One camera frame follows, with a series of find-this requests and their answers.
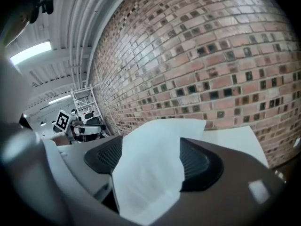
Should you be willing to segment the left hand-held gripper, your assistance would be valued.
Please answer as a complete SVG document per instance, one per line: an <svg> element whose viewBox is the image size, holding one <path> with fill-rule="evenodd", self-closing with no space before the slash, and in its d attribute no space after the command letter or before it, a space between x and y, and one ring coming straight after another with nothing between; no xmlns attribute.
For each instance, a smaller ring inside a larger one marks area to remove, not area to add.
<svg viewBox="0 0 301 226"><path fill-rule="evenodd" d="M78 116L60 110L54 123L54 129L60 130L60 132L55 132L54 142L82 142L82 136L101 134L106 130L106 126L101 124L82 125Z"/></svg>

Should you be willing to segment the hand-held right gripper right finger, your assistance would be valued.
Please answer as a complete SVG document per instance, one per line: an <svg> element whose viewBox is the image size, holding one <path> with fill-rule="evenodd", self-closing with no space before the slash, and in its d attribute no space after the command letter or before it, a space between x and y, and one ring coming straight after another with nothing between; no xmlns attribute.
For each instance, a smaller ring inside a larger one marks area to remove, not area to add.
<svg viewBox="0 0 301 226"><path fill-rule="evenodd" d="M180 139L184 181L179 200L157 226L249 226L276 201L284 181L253 156Z"/></svg>

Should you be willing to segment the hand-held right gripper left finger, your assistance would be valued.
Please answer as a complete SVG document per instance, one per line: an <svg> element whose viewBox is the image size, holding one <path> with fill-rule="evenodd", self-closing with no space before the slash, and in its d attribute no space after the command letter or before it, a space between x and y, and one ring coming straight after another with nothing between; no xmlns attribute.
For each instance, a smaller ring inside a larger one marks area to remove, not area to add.
<svg viewBox="0 0 301 226"><path fill-rule="evenodd" d="M122 156L122 136L57 146L44 139L47 160L63 195L102 203L112 192L112 173Z"/></svg>

